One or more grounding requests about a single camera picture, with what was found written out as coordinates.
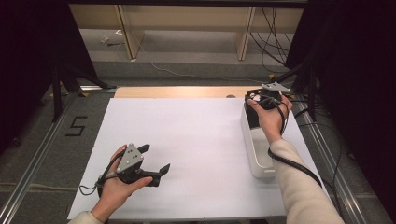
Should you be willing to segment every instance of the beige sleeve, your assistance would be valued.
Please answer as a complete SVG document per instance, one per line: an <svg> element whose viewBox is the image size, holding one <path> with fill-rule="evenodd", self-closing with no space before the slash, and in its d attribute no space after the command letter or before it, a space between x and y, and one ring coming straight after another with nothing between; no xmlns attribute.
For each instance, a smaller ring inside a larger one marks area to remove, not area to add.
<svg viewBox="0 0 396 224"><path fill-rule="evenodd" d="M294 146L283 139L273 142L271 150L277 156L307 167ZM273 164L287 212L287 223L344 223L330 198L311 176L280 161L273 160Z"/></svg>
<svg viewBox="0 0 396 224"><path fill-rule="evenodd" d="M68 224L103 224L90 212L80 212Z"/></svg>

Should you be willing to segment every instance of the black fabric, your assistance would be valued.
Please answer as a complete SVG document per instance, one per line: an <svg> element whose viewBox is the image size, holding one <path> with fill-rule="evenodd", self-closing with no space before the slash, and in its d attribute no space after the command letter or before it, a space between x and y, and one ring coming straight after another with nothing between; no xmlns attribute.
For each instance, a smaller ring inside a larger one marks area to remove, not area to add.
<svg viewBox="0 0 396 224"><path fill-rule="evenodd" d="M364 175L396 222L396 6L353 1L335 38L320 92Z"/></svg>
<svg viewBox="0 0 396 224"><path fill-rule="evenodd" d="M88 51L66 3L1 1L0 152L18 137L52 81L52 71L69 77L96 77ZM65 80L65 86L71 86Z"/></svg>
<svg viewBox="0 0 396 224"><path fill-rule="evenodd" d="M309 2L315 4L320 1L310 0ZM285 62L285 66L289 69L302 63L309 50L311 50L323 24L333 9L333 1L328 1L327 3L304 9L291 42L288 59Z"/></svg>

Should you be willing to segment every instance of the aluminum rail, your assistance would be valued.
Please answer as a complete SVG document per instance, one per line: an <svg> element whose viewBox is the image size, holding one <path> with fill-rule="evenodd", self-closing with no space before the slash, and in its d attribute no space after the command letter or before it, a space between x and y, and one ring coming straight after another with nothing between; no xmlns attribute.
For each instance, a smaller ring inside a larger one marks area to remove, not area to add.
<svg viewBox="0 0 396 224"><path fill-rule="evenodd" d="M301 110L307 109L306 104L298 104L298 107ZM308 125L308 129L311 132L312 137L314 138L318 146L318 150L326 164L328 171L331 172L331 174L333 175L335 168L337 166L336 158L332 155L318 125L313 122L313 120L307 113L303 113L303 116L306 123L312 124L312 125ZM353 223L356 224L368 223L364 214L361 211L361 207L359 206L358 201L356 200L351 189L349 188L343 176L343 173L339 167L337 167L337 173L335 176L335 186L338 189L339 195L343 200L346 210L349 213L349 217L351 218Z"/></svg>
<svg viewBox="0 0 396 224"><path fill-rule="evenodd" d="M69 93L64 101L64 111L61 116L58 118L56 122L52 122L49 130L44 137L44 140L41 142L40 147L32 158L32 161L29 163L29 166L26 168L23 176L21 177L19 183L7 199L7 202L3 206L0 214L0 222L10 223L12 218L14 218L21 202L30 187L30 184L35 178L35 175L38 172L43 160L46 158L46 155L50 149L50 146L53 142L54 136L58 132L59 128L62 126L64 122L64 115L67 113L67 110L70 108L70 105L77 98L76 93Z"/></svg>

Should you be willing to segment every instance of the person's right hand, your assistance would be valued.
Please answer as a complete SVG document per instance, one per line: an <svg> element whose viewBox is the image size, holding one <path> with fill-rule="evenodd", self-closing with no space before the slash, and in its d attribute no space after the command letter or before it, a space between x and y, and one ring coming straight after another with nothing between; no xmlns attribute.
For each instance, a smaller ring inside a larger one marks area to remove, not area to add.
<svg viewBox="0 0 396 224"><path fill-rule="evenodd" d="M284 95L282 95L282 102L284 104L280 104L279 108L285 115L285 119L287 119L289 111L291 111L293 104ZM271 145L271 143L275 140L282 138L282 135L280 134L282 128L282 117L280 116L279 111L276 108L271 110L264 110L259 105L259 103L254 100L248 99L247 103L251 105L251 107L259 115L260 127L262 127L262 129L264 130L265 136L267 137L269 144Z"/></svg>

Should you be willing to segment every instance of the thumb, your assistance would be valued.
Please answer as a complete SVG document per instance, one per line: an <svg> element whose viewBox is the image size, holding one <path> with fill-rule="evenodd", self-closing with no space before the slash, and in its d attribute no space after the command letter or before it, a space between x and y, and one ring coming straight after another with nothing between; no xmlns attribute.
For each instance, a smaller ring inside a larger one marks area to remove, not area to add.
<svg viewBox="0 0 396 224"><path fill-rule="evenodd" d="M134 183L130 184L128 187L129 187L130 192L133 193L133 192L145 187L151 181L152 181L151 176L143 177L143 178L136 180Z"/></svg>

